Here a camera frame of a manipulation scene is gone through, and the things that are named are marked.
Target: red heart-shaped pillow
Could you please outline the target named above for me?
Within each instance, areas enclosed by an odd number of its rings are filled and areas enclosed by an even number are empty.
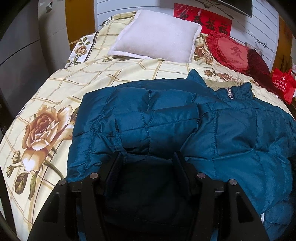
[[[245,73],[248,69],[248,49],[226,34],[211,32],[207,44],[213,57],[222,65]]]

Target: floral bedspread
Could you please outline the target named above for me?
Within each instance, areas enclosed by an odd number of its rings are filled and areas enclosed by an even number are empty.
[[[251,77],[220,65],[209,52],[205,34],[197,38],[190,64],[108,56],[134,15],[115,15],[100,31],[82,37],[65,69],[48,78],[6,132],[0,144],[0,166],[20,240],[27,240],[48,195],[66,175],[77,111],[87,92],[134,80],[186,78],[194,68],[205,80],[251,82],[256,97],[289,113],[281,100]]]

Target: red bag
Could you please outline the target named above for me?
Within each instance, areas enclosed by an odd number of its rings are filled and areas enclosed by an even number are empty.
[[[272,82],[278,89],[280,97],[286,103],[291,104],[296,89],[296,81],[291,76],[291,69],[288,73],[282,73],[278,68],[274,70]]]

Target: blue jacket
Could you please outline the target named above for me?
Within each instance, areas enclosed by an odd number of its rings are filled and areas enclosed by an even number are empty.
[[[250,83],[231,90],[233,100],[226,89],[213,91],[191,70],[186,79],[134,81],[85,94],[67,179],[83,179],[121,151],[123,174],[106,204],[105,219],[138,231],[185,232],[192,206],[178,196],[169,169],[173,153],[180,150],[212,179],[236,179],[258,214],[265,213],[270,239],[278,238],[293,214],[288,157],[296,151],[295,121],[279,107],[253,98]],[[162,214],[152,214],[156,206]]]

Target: dark red pillow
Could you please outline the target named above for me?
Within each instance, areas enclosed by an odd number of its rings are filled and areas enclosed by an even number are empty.
[[[261,87],[279,96],[272,83],[267,64],[254,49],[248,49],[248,70],[246,75],[252,77]]]

